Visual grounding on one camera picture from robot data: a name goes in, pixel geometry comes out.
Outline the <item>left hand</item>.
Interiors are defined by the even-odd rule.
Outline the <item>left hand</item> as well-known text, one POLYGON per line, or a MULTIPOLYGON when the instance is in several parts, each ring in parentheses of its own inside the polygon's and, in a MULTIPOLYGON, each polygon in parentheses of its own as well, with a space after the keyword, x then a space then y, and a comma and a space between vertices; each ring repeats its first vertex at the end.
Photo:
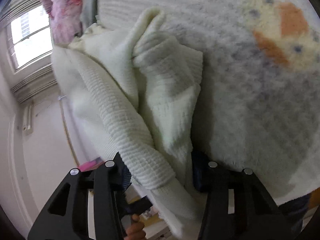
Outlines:
POLYGON ((146 240, 146 233, 144 231, 144 223, 140 221, 137 214, 132 215, 132 224, 125 230, 125 240, 146 240))

